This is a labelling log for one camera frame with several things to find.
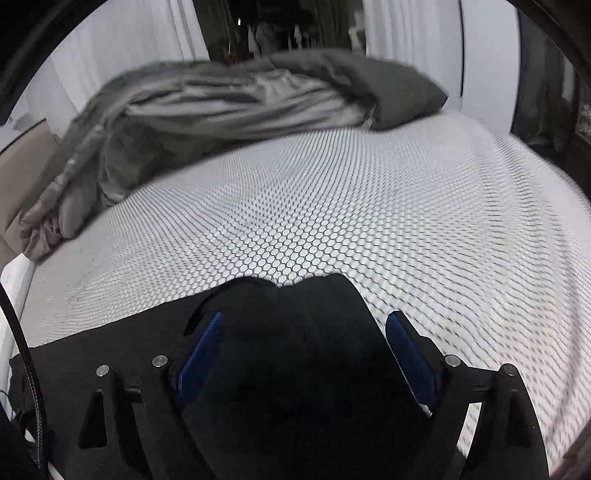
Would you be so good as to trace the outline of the black pants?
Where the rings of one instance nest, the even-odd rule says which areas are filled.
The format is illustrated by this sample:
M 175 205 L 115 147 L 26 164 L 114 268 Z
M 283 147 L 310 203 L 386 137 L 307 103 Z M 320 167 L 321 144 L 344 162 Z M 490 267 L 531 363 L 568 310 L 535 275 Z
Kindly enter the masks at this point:
M 197 400 L 177 374 L 215 312 L 223 340 Z M 341 275 L 249 277 L 32 349 L 43 454 L 69 479 L 439 479 L 417 402 Z

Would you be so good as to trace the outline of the honeycomb patterned mattress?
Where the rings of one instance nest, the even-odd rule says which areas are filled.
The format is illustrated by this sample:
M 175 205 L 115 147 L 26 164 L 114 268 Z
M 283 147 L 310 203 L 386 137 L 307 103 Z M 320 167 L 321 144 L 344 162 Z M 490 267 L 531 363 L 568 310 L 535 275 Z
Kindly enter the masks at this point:
M 467 363 L 518 367 L 551 469 L 590 418 L 590 205 L 510 135 L 442 113 L 260 142 L 158 177 L 35 270 L 38 346 L 231 278 L 339 272 Z

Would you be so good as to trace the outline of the beige upholstered headboard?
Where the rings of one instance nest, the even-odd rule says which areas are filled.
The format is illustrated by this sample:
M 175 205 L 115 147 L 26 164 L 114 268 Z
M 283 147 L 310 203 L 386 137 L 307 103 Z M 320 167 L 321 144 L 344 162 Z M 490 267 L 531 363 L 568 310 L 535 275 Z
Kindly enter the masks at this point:
M 22 253 L 21 210 L 58 147 L 46 120 L 41 120 L 1 149 L 1 268 Z

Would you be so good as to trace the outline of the dark wooden shelf unit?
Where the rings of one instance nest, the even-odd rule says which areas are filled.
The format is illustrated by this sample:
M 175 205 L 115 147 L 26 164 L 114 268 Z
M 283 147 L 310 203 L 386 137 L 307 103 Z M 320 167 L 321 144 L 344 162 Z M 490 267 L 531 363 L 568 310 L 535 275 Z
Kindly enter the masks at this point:
M 590 87 L 564 53 L 518 14 L 520 76 L 511 133 L 590 191 Z

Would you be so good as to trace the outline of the white curtain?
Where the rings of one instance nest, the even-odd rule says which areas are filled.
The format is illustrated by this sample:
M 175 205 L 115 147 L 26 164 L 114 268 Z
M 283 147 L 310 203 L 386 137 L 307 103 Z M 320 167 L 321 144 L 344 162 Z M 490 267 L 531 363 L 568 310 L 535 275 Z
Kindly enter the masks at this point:
M 508 133 L 519 74 L 518 13 L 508 1 L 365 1 L 367 54 L 414 66 L 448 110 Z

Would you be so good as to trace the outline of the grey rumpled duvet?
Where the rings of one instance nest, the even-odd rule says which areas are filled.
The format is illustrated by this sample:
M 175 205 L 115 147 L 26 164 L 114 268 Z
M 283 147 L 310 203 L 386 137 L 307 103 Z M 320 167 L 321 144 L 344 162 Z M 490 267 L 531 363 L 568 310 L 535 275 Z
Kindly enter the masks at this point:
M 315 130 L 391 130 L 447 99 L 412 66 L 338 49 L 123 73 L 87 102 L 37 177 L 18 214 L 23 253 L 47 256 L 158 173 L 215 152 Z

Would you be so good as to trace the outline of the white pillow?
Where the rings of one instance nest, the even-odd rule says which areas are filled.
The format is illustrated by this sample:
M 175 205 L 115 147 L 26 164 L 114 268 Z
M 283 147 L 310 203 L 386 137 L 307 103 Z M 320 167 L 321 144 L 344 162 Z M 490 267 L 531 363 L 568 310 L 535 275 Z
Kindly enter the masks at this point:
M 11 301 L 18 319 L 21 318 L 36 264 L 23 254 L 10 261 L 2 270 L 1 285 Z M 14 340 L 5 315 L 1 314 L 1 389 L 7 391 L 10 377 L 9 360 L 13 355 Z

